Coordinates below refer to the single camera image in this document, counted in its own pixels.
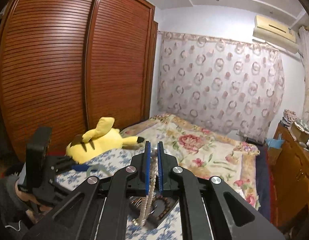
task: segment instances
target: floral bedspread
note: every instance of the floral bedspread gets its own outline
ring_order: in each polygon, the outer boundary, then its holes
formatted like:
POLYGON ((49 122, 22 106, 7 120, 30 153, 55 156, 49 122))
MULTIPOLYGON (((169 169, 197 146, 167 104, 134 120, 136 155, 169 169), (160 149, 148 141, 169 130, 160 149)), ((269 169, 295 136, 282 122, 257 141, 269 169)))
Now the floral bedspread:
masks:
MULTIPOLYGON (((254 145, 238 142, 192 125, 174 115, 150 118, 121 132, 123 137, 139 135, 152 145, 163 141, 165 152, 174 155, 180 166, 196 176, 210 178, 218 175, 246 200, 258 209, 259 202, 255 183, 255 157, 259 154, 254 145)), ((91 175, 106 178, 130 164, 131 158, 144 152, 144 145, 134 149, 113 149, 90 161, 89 165, 101 164, 102 169, 91 175)), ((57 176, 56 181, 70 190, 86 179, 85 172, 68 171, 57 176)), ((182 240, 179 204, 158 228, 137 227, 128 217, 126 239, 132 240, 182 240)))

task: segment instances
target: gray sleeve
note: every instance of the gray sleeve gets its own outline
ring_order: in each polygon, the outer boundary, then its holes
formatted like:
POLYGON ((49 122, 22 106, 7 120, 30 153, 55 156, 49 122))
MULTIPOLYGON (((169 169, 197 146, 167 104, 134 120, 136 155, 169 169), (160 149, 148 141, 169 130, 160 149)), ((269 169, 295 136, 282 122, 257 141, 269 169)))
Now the gray sleeve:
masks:
POLYGON ((18 211, 29 209, 16 195, 17 180, 18 177, 15 175, 0 179, 0 217, 4 224, 11 222, 18 211))

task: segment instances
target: sliding wardrobe door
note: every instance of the sliding wardrobe door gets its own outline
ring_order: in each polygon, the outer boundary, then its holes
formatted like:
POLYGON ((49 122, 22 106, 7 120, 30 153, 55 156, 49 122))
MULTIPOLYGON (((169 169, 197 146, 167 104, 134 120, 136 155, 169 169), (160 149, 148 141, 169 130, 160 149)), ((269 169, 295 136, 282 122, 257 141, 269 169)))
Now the sliding wardrobe door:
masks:
POLYGON ((82 69, 93 0, 14 0, 0 42, 0 108, 11 144, 40 125, 52 127, 50 150, 65 151, 84 133, 82 69))
POLYGON ((102 116, 124 128, 144 116, 153 8, 139 0, 99 0, 93 11, 87 56, 90 128, 102 116))

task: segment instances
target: wooden cabinet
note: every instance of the wooden cabinet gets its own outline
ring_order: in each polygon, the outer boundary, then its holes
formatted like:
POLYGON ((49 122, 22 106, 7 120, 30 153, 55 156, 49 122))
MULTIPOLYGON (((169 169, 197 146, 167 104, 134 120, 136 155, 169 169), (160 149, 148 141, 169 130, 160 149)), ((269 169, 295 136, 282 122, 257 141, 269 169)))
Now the wooden cabinet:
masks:
POLYGON ((37 127, 65 151, 102 116, 149 116, 154 6, 145 0, 11 0, 0 26, 0 119, 24 161, 37 127))
POLYGON ((309 152, 293 140, 288 129, 278 125, 275 138, 285 140, 272 167, 276 188, 276 226, 289 223, 304 206, 309 210, 309 152))

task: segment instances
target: floral blanket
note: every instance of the floral blanket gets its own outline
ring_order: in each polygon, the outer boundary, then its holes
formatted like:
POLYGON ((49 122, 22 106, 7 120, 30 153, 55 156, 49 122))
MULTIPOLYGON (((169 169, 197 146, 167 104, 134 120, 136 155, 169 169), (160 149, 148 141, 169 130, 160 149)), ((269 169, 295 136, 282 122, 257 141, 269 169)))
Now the floral blanket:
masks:
POLYGON ((180 166, 197 177, 219 176, 234 190, 242 189, 246 201, 255 209, 260 204, 256 191, 255 145, 232 140, 193 125, 173 114, 158 115, 130 126, 121 132, 123 137, 138 135, 177 158, 180 166))

